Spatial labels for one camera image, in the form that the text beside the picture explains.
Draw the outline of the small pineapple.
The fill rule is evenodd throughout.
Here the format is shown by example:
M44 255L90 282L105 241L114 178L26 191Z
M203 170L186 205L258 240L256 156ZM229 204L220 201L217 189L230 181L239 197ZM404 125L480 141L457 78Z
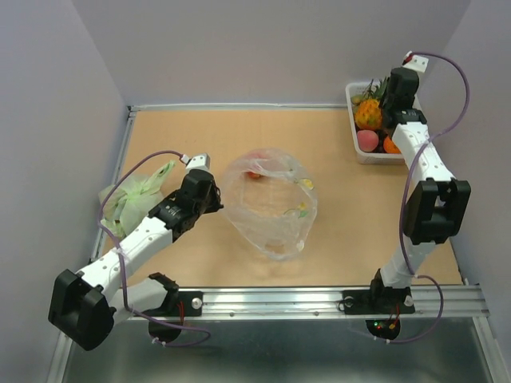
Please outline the small pineapple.
M377 131L382 127L382 111L380 101L386 91L389 77L374 81L374 97L355 106L355 125L359 129Z

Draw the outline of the orange fruit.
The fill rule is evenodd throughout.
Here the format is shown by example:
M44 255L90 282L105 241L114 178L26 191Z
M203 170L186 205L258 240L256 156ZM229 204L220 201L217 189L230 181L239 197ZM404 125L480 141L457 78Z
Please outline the orange fruit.
M389 136L387 136L384 139L382 145L383 145L383 149L384 149L385 153L387 153L387 154L396 154L396 155L401 154L399 148L396 146L396 144L392 141L392 139Z

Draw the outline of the pink peach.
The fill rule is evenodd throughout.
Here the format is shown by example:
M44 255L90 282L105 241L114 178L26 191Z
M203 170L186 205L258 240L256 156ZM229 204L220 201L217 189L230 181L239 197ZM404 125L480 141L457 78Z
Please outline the pink peach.
M357 132L357 141L359 149L363 152L373 152L379 145L378 134L368 129Z

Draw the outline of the clear plastic fruit bag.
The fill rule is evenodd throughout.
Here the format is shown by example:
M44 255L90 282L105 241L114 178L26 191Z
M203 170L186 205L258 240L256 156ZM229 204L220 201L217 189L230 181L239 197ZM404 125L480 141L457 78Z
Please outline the clear plastic fruit bag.
M248 157L262 152L264 176L248 177ZM318 212L318 196L307 169L278 148L239 156L220 181L223 213L234 228L266 256L291 259L305 247Z

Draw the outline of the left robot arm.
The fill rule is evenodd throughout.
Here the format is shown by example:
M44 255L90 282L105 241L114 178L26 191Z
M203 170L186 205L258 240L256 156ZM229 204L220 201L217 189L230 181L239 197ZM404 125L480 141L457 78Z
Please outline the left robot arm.
M222 207L212 173L206 168L187 170L180 188L152 208L118 247L77 272L64 270L56 277L50 323L90 351L131 315L169 314L178 318L171 324L174 333L157 341L167 345L175 340L184 329L191 299L180 298L177 283L159 272L132 287L127 278L191 230L202 215Z

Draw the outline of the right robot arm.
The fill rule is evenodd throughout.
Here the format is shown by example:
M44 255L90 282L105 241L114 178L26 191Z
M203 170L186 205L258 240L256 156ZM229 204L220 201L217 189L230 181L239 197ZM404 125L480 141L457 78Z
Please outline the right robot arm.
M409 174L399 216L399 245L380 268L367 301L380 314L412 307L410 286L437 245L455 236L468 205L471 187L443 164L421 110L414 107L419 75L392 69L380 102L383 126L401 152Z

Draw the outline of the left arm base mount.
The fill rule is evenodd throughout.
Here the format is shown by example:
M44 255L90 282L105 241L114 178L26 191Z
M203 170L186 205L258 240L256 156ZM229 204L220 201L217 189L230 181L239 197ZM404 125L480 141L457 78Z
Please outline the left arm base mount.
M162 291L151 297L153 302L146 299L135 303L135 308L143 314L152 317L200 317L204 303L204 293L200 290L179 290L177 292Z

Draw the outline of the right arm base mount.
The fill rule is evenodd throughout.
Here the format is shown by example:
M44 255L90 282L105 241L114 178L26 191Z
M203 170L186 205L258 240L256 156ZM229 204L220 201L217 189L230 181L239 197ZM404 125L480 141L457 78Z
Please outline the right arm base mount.
M347 315L414 314L411 289L384 287L376 292L371 289L343 290L340 303Z

